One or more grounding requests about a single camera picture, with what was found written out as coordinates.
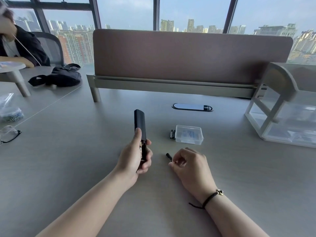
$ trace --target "clear plastic box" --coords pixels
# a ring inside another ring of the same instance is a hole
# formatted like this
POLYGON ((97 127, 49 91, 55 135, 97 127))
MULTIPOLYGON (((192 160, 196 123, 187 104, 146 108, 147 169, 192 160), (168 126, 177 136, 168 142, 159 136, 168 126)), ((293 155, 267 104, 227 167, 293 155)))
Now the clear plastic box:
POLYGON ((245 113, 262 139, 316 147, 315 76, 316 66, 268 65, 245 113))
POLYGON ((200 145, 203 139, 200 127, 186 125, 177 125, 176 127, 176 142, 200 145))

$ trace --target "gray desk surface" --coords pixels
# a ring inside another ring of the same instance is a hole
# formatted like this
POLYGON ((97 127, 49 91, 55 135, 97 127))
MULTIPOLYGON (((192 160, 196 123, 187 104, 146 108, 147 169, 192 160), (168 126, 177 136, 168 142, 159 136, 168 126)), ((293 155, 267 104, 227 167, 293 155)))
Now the gray desk surface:
POLYGON ((31 92, 31 96, 23 97, 21 92, 16 87, 15 83, 11 82, 1 82, 0 83, 0 95, 5 93, 14 93, 13 103, 20 107, 24 118, 16 123, 3 123, 0 122, 0 128, 6 125, 17 125, 22 123, 27 118, 33 116, 34 114, 38 113, 39 111, 43 110, 45 107, 49 106, 50 104, 54 103, 55 101, 63 98, 65 95, 69 94, 71 91, 77 89, 81 85, 74 86, 74 87, 62 87, 53 89, 48 86, 38 86, 32 87, 28 81, 33 76, 37 75, 49 75, 52 72, 53 67, 46 67, 46 66, 39 66, 34 68, 25 68, 20 70, 27 88, 31 92))
POLYGON ((0 147, 1 236, 34 236, 115 166, 143 110, 153 164, 118 202, 99 236, 219 236, 168 167, 165 153, 190 146, 207 156, 225 194, 271 236, 315 236, 315 149, 261 140, 244 116, 248 100, 81 88, 20 124, 0 147), (181 111, 173 103, 211 105, 181 111), (202 145, 169 139, 177 124, 202 128, 202 145))

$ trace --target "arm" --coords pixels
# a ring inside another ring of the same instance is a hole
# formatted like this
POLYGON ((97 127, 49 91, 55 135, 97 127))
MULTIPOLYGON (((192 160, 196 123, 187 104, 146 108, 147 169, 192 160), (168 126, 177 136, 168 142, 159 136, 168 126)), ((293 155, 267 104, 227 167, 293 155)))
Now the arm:
POLYGON ((60 217, 40 232, 37 237, 91 237, 96 236, 109 217, 117 201, 132 187, 139 174, 148 171, 152 151, 147 150, 147 161, 140 169, 139 143, 142 134, 136 129, 132 142, 119 157, 113 171, 77 200, 60 217))
MULTIPOLYGON (((190 148, 181 149, 169 165, 201 204, 216 192, 205 155, 190 148)), ((269 237, 226 196, 216 195, 205 208, 223 237, 269 237)))
POLYGON ((31 61, 21 56, 17 56, 17 57, 0 56, 0 62, 23 62, 26 65, 26 67, 34 67, 34 64, 31 61))

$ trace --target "mesh chair back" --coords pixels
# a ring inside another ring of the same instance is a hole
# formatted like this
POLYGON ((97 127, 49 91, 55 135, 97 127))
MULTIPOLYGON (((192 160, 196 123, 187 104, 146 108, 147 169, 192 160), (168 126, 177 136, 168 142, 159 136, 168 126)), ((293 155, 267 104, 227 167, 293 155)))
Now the mesh chair back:
POLYGON ((64 55, 60 40, 53 34, 46 32, 33 32, 39 39, 45 53, 48 55, 51 66, 64 66, 64 55))

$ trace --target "hand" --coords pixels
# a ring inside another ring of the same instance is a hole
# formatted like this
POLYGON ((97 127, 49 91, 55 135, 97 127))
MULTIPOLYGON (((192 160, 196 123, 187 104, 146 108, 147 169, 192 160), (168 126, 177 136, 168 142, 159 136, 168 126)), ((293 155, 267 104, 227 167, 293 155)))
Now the hand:
MULTIPOLYGON (((139 144, 142 138, 142 131, 136 128, 132 141, 122 150, 118 159, 118 163, 114 168, 114 172, 123 177, 126 183, 126 190, 131 188, 138 178, 139 174, 146 173, 151 166, 152 151, 147 147, 146 162, 140 166, 141 153, 139 144)), ((151 141, 147 140, 146 145, 150 145, 151 141)))
POLYGON ((174 155, 169 165, 187 191, 200 203, 216 192, 217 187, 205 155, 186 147, 174 155))

